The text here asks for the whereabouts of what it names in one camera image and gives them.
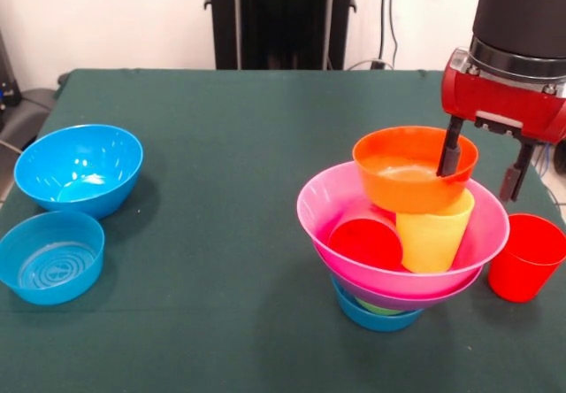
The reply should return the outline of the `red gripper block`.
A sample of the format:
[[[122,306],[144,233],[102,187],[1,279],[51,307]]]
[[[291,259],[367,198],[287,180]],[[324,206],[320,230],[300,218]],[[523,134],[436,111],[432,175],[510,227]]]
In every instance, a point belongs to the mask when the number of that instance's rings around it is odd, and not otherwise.
[[[518,128],[524,137],[545,143],[558,143],[565,138],[564,98],[463,73],[450,63],[443,74],[441,102],[443,110],[452,117],[437,169],[440,177],[456,172],[463,119],[497,121]],[[517,200],[533,152],[532,141],[521,142],[515,163],[505,172],[499,192],[501,201]]]

